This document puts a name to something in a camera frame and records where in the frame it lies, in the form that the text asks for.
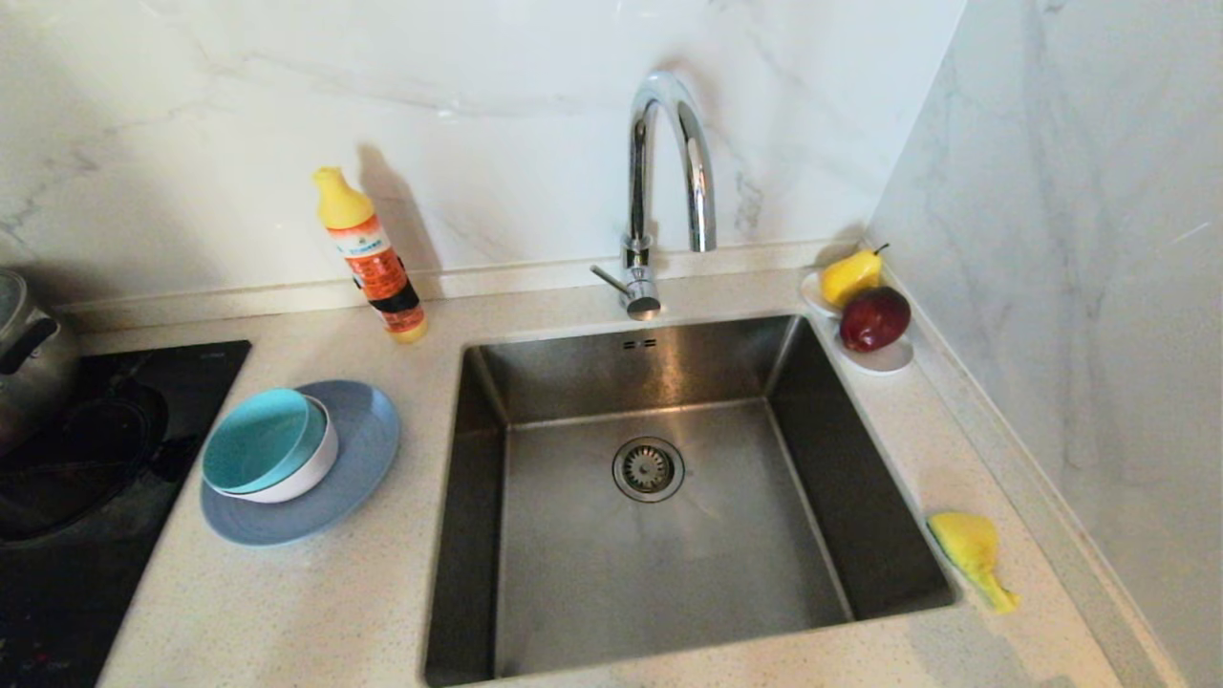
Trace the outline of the yellow orange detergent bottle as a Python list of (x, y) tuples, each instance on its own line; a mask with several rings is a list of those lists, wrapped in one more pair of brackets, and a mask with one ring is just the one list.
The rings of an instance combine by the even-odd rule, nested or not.
[(318, 167), (311, 181), (318, 192), (317, 218), (384, 331), (400, 343), (423, 339), (426, 312), (371, 197), (349, 185), (336, 166)]

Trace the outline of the blue-grey plate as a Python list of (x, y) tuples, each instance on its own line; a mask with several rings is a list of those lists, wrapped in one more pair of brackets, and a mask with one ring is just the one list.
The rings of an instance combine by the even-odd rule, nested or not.
[(203, 518), (227, 543), (270, 547), (327, 532), (375, 492), (397, 456), (401, 422), (382, 389), (329, 379), (296, 391), (320, 400), (331, 413), (339, 431), (336, 463), (316, 488), (284, 503), (253, 503), (202, 486)]

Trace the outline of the pink bowl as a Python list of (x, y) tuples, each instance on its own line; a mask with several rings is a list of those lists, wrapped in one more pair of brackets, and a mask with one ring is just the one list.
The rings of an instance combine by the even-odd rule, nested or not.
[(316, 397), (309, 395), (306, 396), (317, 402), (322, 411), (324, 411), (325, 436), (323, 437), (319, 447), (316, 448), (314, 455), (311, 456), (309, 461), (306, 462), (305, 466), (294, 470), (291, 475), (274, 486), (262, 489), (262, 491), (257, 492), (248, 492), (248, 495), (232, 495), (232, 492), (223, 492), (219, 491), (219, 489), (210, 488), (207, 483), (205, 486), (210, 488), (214, 492), (219, 492), (219, 495), (226, 496), (227, 499), (236, 499), (253, 503), (285, 503), (294, 499), (298, 499), (305, 495), (305, 492), (309, 492), (309, 489), (318, 486), (338, 461), (339, 436), (335, 422), (331, 420), (331, 413), (329, 413), (327, 406)]

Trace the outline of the teal bowl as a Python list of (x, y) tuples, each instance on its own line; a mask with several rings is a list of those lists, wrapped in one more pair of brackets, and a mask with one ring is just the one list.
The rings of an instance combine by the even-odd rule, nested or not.
[(296, 389), (267, 389), (215, 428), (203, 452), (204, 480), (232, 495), (262, 491), (305, 466), (324, 436), (317, 402)]

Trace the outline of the yellow green sponge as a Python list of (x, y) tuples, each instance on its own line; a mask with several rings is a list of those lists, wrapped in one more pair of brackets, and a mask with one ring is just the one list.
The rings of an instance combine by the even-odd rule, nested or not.
[(1008, 591), (996, 576), (999, 536), (996, 523), (966, 512), (929, 514), (927, 527), (956, 569), (982, 593), (996, 613), (1014, 613), (1020, 596)]

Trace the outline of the stainless steel sink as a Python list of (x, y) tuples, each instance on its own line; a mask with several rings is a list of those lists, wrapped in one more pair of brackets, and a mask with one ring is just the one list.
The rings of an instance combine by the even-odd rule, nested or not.
[[(616, 488), (612, 462), (634, 437), (680, 450), (669, 500)], [(808, 319), (464, 347), (429, 688), (954, 601)]]

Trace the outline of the round metal drain strainer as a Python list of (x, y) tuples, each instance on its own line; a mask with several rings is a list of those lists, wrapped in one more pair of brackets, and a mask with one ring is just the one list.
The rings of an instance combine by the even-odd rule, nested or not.
[(634, 437), (616, 448), (612, 477), (623, 495), (660, 503), (676, 495), (686, 477), (680, 450), (660, 437)]

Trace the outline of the chrome gooseneck faucet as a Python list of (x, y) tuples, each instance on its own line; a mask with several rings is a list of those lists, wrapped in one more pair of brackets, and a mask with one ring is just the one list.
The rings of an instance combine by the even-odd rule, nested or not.
[(696, 101), (671, 71), (646, 75), (634, 95), (630, 116), (629, 200), (626, 231), (621, 240), (621, 277), (600, 266), (589, 266), (597, 277), (619, 293), (620, 304), (634, 321), (651, 321), (660, 314), (648, 233), (648, 148), (654, 141), (656, 114), (668, 119), (676, 134), (686, 188), (689, 248), (693, 253), (717, 249), (715, 167)]

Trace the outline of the small white dish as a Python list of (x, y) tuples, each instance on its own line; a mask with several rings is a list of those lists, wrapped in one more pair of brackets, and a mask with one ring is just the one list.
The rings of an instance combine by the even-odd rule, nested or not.
[(912, 340), (907, 335), (901, 335), (900, 339), (892, 341), (887, 347), (873, 349), (873, 352), (868, 353), (849, 349), (839, 334), (833, 340), (838, 354), (844, 360), (848, 360), (848, 364), (868, 375), (881, 378), (896, 374), (896, 371), (904, 370), (905, 367), (909, 367), (914, 362)]
[(819, 313), (822, 317), (840, 319), (841, 310), (837, 308), (837, 306), (830, 304), (830, 302), (823, 296), (822, 279), (822, 269), (808, 273), (808, 275), (801, 280), (799, 293), (810, 309)]

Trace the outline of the yellow pear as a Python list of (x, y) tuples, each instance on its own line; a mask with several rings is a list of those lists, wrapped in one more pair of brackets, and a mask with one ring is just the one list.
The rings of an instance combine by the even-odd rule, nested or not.
[(862, 249), (826, 266), (819, 277), (823, 299), (841, 310), (857, 293), (879, 287), (884, 266), (881, 253), (888, 247), (890, 244), (882, 244), (874, 251)]

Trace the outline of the dark red apple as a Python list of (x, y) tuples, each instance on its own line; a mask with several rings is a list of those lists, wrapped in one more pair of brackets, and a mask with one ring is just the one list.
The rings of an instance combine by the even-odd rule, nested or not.
[(839, 336), (845, 348), (872, 353), (889, 347), (912, 321), (909, 299), (890, 286), (863, 290), (852, 296), (840, 317)]

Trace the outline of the black induction cooktop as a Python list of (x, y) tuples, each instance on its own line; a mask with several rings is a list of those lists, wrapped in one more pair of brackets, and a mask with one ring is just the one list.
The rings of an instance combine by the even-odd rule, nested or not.
[(0, 688), (95, 688), (249, 349), (87, 356), (53, 422), (0, 456)]

